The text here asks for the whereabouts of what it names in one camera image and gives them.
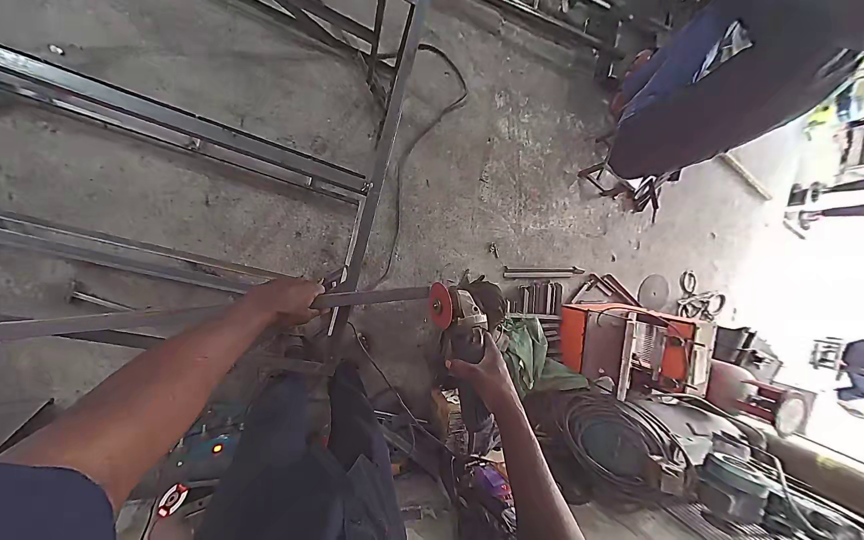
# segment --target sleeve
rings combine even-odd
[[[81,472],[0,463],[0,539],[114,540],[113,507]]]

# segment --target metal rod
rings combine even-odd
[[[425,30],[426,12],[429,0],[414,0],[409,6],[409,15],[406,19],[405,32],[398,50],[395,62],[395,77],[391,82],[391,92],[386,108],[385,119],[382,122],[382,131],[379,135],[378,144],[375,148],[375,161],[368,175],[368,194],[365,202],[359,204],[359,212],[355,218],[352,229],[352,240],[348,246],[345,258],[347,269],[345,279],[339,283],[337,292],[348,292],[358,289],[359,279],[362,277],[362,264],[366,257],[366,248],[369,244],[369,236],[376,221],[379,196],[382,193],[382,185],[389,170],[389,161],[392,158],[392,148],[396,141],[396,132],[402,120],[402,105],[405,102],[405,91],[409,75],[416,62],[416,54],[419,51],[419,40]],[[329,326],[329,335],[338,341],[342,332],[345,331],[346,323],[349,321],[350,310],[347,308],[336,309]]]
[[[133,310],[131,307],[123,305],[122,303],[118,303],[112,300],[106,300],[105,298],[99,298],[98,296],[92,296],[78,290],[72,291],[70,297],[74,298],[75,300],[81,300],[83,302],[88,302],[96,306],[108,308],[114,312],[131,312]]]
[[[371,50],[368,52],[368,70],[366,73],[366,81],[372,82],[376,75],[376,62],[378,62],[378,47],[379,40],[382,38],[382,21],[385,20],[385,2],[386,0],[378,0],[375,3],[375,24],[372,26]]]
[[[39,227],[39,228],[44,229],[46,231],[51,231],[53,233],[60,233],[63,235],[68,235],[70,237],[76,237],[78,239],[92,240],[95,242],[99,242],[102,244],[108,244],[108,245],[116,246],[119,248],[126,248],[126,249],[135,250],[135,251],[148,253],[148,254],[152,254],[152,255],[167,257],[169,259],[175,259],[178,261],[185,261],[186,263],[201,264],[203,266],[211,266],[213,268],[221,268],[222,270],[227,270],[229,272],[236,272],[239,274],[245,274],[246,276],[256,276],[258,278],[268,278],[268,279],[287,278],[288,277],[285,274],[280,274],[278,272],[271,272],[269,270],[264,270],[262,268],[256,268],[254,266],[247,266],[245,264],[228,262],[225,260],[220,260],[218,258],[212,258],[211,256],[205,256],[203,254],[198,254],[198,253],[194,253],[194,252],[174,250],[172,248],[166,248],[166,247],[159,246],[156,244],[151,244],[148,242],[139,242],[137,240],[131,240],[128,238],[113,236],[111,234],[105,234],[104,232],[99,232],[98,230],[85,230],[84,228],[69,227],[67,225],[59,225],[59,224],[53,223],[51,221],[39,219],[37,217],[22,215],[22,214],[18,214],[18,213],[6,211],[6,210],[0,210],[0,219],[3,221],[15,223],[18,225],[27,225],[27,226],[31,226],[31,227]]]
[[[320,186],[314,181],[321,180],[345,190],[345,200],[368,191],[364,178],[354,171],[3,45],[0,45],[0,91],[33,99],[78,117],[99,120],[276,180],[331,194],[328,189],[318,189]],[[163,134],[163,129],[173,136]],[[277,174],[282,169],[301,176]]]
[[[362,40],[363,42],[371,43],[375,33],[378,32],[378,26],[376,25],[375,31],[369,30],[365,25],[359,24],[354,19],[351,19],[339,11],[336,11],[332,7],[329,7],[322,2],[318,2],[317,0],[287,0],[288,3],[296,6],[297,8],[301,8],[306,12],[312,14],[313,16],[324,20],[325,22],[330,22],[335,26],[338,26],[342,30],[352,34],[354,37]]]
[[[99,313],[57,319],[30,319],[0,322],[0,341],[24,338],[62,336],[83,332],[119,330],[127,328],[171,326],[196,323],[219,313],[223,305],[186,309],[146,309],[142,311]]]
[[[100,266],[115,268],[117,270],[126,270],[136,274],[162,278],[202,288],[217,289],[239,294],[245,294],[246,291],[252,288],[249,284],[225,279],[223,277],[210,276],[209,274],[186,270],[183,268],[170,268],[159,264],[132,260],[125,256],[70,246],[54,240],[47,240],[30,234],[24,234],[22,232],[13,232],[5,228],[0,228],[0,244],[54,255],[65,259],[71,259],[73,261],[98,264]]]
[[[428,287],[329,293],[319,295],[313,300],[312,308],[324,310],[426,298],[428,298]],[[215,317],[226,307],[227,305],[210,305],[186,309],[144,309],[55,319],[4,321],[0,322],[0,341],[127,328],[187,325]]]
[[[0,313],[0,322],[21,320],[21,317],[3,315]],[[76,339],[78,341],[89,341],[92,343],[104,343],[106,345],[118,345],[119,347],[128,347],[130,349],[151,349],[164,341],[164,338],[162,337],[116,329],[98,329],[76,333],[60,333],[55,337]]]
[[[502,270],[506,274],[523,274],[526,272],[533,274],[575,274],[580,276],[586,273],[584,268],[572,266],[570,268],[511,268],[506,266]]]
[[[387,304],[408,300],[425,300],[429,297],[429,287],[406,287],[400,289],[368,290],[358,292],[330,292],[319,295],[312,301],[313,310],[341,308],[347,306],[366,306],[368,304]]]
[[[585,33],[582,30],[574,28],[569,24],[562,22],[554,17],[550,17],[538,9],[533,9],[531,6],[517,2],[516,0],[485,0],[487,3],[498,7],[499,9],[507,9],[511,13],[522,17],[523,19],[532,19],[545,26],[546,29],[553,32],[558,32],[561,36],[569,38],[573,41],[591,45],[592,48],[603,53],[615,60],[625,58],[625,53],[617,49],[614,45],[606,42],[605,39]]]
[[[505,272],[502,277],[507,280],[577,278],[579,274],[571,272]]]
[[[539,313],[506,313],[506,317],[511,319],[531,319],[535,318],[539,321],[561,321],[562,315],[543,315]]]

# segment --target metal bar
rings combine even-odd
[[[359,292],[332,292],[318,296],[312,302],[313,310],[365,306],[366,304],[386,304],[407,300],[426,300],[429,287],[407,287],[400,289],[369,290]]]
[[[719,160],[722,160],[722,163],[730,167],[735,174],[737,174],[742,180],[745,181],[746,184],[749,185],[750,188],[755,190],[758,195],[765,199],[766,201],[772,200],[772,194],[769,193],[769,190],[762,185],[762,182],[756,178],[756,175],[752,174],[752,172],[745,168],[745,165],[740,163],[738,159],[734,155],[729,152],[719,153]]]
[[[81,300],[83,302],[88,302],[96,306],[108,308],[114,312],[131,312],[133,310],[131,307],[123,305],[122,303],[118,303],[112,300],[106,300],[105,298],[99,298],[98,296],[92,296],[78,290],[72,291],[72,294],[69,296],[75,300]]]
[[[485,2],[496,6],[500,10],[507,9],[511,13],[518,15],[523,19],[531,18],[534,21],[544,25],[546,29],[553,32],[559,32],[561,35],[564,35],[573,41],[577,41],[586,45],[591,45],[592,48],[594,48],[595,50],[605,55],[608,55],[615,60],[622,60],[625,58],[625,53],[618,50],[610,43],[607,43],[605,39],[602,39],[595,35],[591,35],[589,33],[585,33],[584,31],[577,28],[573,28],[569,24],[566,24],[565,22],[562,22],[556,18],[550,17],[545,13],[539,11],[538,9],[526,6],[521,2],[517,2],[516,0],[485,0]]]
[[[511,268],[506,266],[503,268],[503,272],[506,274],[522,274],[526,272],[531,272],[533,274],[575,274],[576,276],[580,276],[586,273],[584,268],[579,268],[578,266],[572,266],[571,268]]]
[[[288,277],[285,274],[271,272],[262,268],[256,268],[253,266],[247,266],[245,264],[238,264],[235,262],[227,262],[225,260],[212,258],[210,256],[205,256],[203,254],[198,254],[194,252],[174,250],[172,248],[166,248],[148,242],[139,242],[137,240],[131,240],[128,238],[113,236],[111,234],[105,234],[104,232],[99,232],[97,230],[85,230],[84,228],[59,225],[51,221],[39,219],[38,217],[31,217],[28,215],[22,215],[6,210],[0,210],[0,219],[18,225],[39,227],[41,229],[45,229],[46,231],[51,231],[53,233],[61,233],[63,235],[76,237],[78,239],[92,240],[95,242],[100,242],[102,244],[108,244],[119,248],[126,248],[152,255],[167,257],[169,259],[184,261],[186,263],[201,264],[203,266],[221,268],[222,270],[245,274],[247,276],[256,276],[258,278],[268,278],[271,280],[276,278]]]
[[[144,276],[162,278],[164,280],[171,280],[173,282],[180,282],[202,288],[217,289],[239,294],[245,294],[246,291],[252,288],[252,286],[247,283],[233,281],[223,277],[210,276],[209,274],[186,270],[183,268],[170,268],[159,264],[132,260],[125,256],[70,246],[54,240],[47,240],[30,234],[24,234],[22,232],[13,232],[11,230],[6,230],[5,228],[0,228],[0,244],[54,255],[65,259],[71,259],[73,261],[98,264],[100,266],[115,268],[117,270],[126,270]]]
[[[366,292],[329,293],[312,301],[314,310],[382,304],[428,298],[428,287],[410,287]],[[222,313],[227,305],[210,305],[186,309],[145,309],[118,311],[97,315],[79,315],[56,319],[33,319],[0,322],[0,341],[45,336],[64,336],[86,332],[126,328],[172,326],[197,323]]]
[[[3,315],[0,313],[0,323],[5,321],[21,320],[23,320],[21,317]],[[144,333],[133,333],[116,329],[98,329],[76,333],[60,333],[56,338],[77,339],[78,341],[118,345],[120,347],[128,347],[131,349],[151,349],[164,341],[163,338],[154,335],[145,335]]]
[[[325,22],[338,26],[363,42],[371,43],[373,40],[374,31],[369,30],[365,25],[343,15],[322,2],[317,2],[316,0],[288,0],[288,2]]]
[[[143,129],[122,126],[121,121],[111,119],[113,125],[129,131],[138,131],[145,137],[152,137],[167,144],[185,147],[198,154],[213,157],[210,146],[214,145],[246,159],[258,160],[269,166],[283,167],[295,173],[305,175],[312,180],[320,179],[335,187],[348,190],[352,194],[364,195],[368,190],[361,175],[354,171],[339,167],[311,155],[298,152],[291,148],[265,140],[241,129],[235,129],[207,118],[192,114],[169,104],[163,104],[144,97],[138,93],[116,87],[108,82],[93,79],[66,68],[48,63],[30,55],[0,45],[0,75],[10,75],[21,81],[18,88],[14,80],[0,80],[0,90],[37,99],[43,103],[60,107],[68,112],[95,119],[95,112],[83,111],[75,104],[62,106],[49,94],[58,93],[75,99],[97,105],[112,112],[124,115],[125,118],[138,119],[159,128],[183,134],[191,140],[184,142],[156,137],[154,134],[142,132]],[[225,161],[220,156],[215,159]],[[234,161],[226,161],[236,166],[253,170],[253,167]],[[260,174],[272,176],[268,172],[255,170]],[[312,188],[312,182],[305,185]]]
[[[345,279],[336,287],[337,292],[353,291],[359,287],[369,235],[372,233],[372,227],[376,221],[379,196],[382,193],[382,185],[385,183],[389,161],[392,158],[393,144],[396,141],[396,133],[402,120],[402,105],[405,102],[406,86],[416,62],[419,40],[426,28],[428,5],[429,0],[415,0],[415,3],[409,6],[409,15],[405,24],[406,30],[402,35],[398,59],[395,62],[395,77],[391,82],[389,104],[375,148],[375,161],[368,175],[368,194],[365,202],[359,204],[359,212],[352,230],[352,240],[345,257],[346,275]],[[332,318],[329,335],[336,340],[345,331],[350,311],[350,309],[337,309]]]
[[[376,75],[376,62],[378,62],[378,46],[382,37],[382,22],[385,20],[385,1],[378,0],[375,3],[375,24],[372,26],[371,50],[368,52],[368,71],[366,81],[373,80]]]
[[[539,321],[561,321],[562,315],[544,315],[539,313],[506,313],[506,317],[511,319],[531,319],[535,318]]]
[[[580,274],[571,272],[505,272],[502,277],[506,280],[525,280],[525,279],[558,279],[558,278],[578,278]]]
[[[186,309],[146,309],[142,311],[99,313],[57,319],[32,319],[0,322],[0,341],[62,336],[104,330],[171,326],[205,320],[222,313],[223,305]]]
[[[294,23],[310,37],[330,47],[339,45],[339,39],[329,33],[321,24],[313,20],[312,17],[308,16],[302,7],[296,6],[297,2],[295,0],[275,0],[275,3],[282,6],[282,9],[286,12],[289,12],[289,15],[295,19]]]

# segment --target metal scrap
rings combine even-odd
[[[726,295],[722,292],[707,291],[698,294],[695,292],[699,287],[699,279],[691,270],[681,273],[678,286],[682,292],[681,298],[677,300],[676,314],[679,317],[712,322],[726,307]]]

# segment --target cutting disc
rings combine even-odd
[[[669,301],[669,281],[659,274],[642,279],[642,284],[638,286],[638,302],[642,304],[642,308],[652,310],[653,312],[661,312]]]
[[[449,288],[438,281],[429,289],[429,313],[432,322],[442,330],[452,324],[452,295]]]

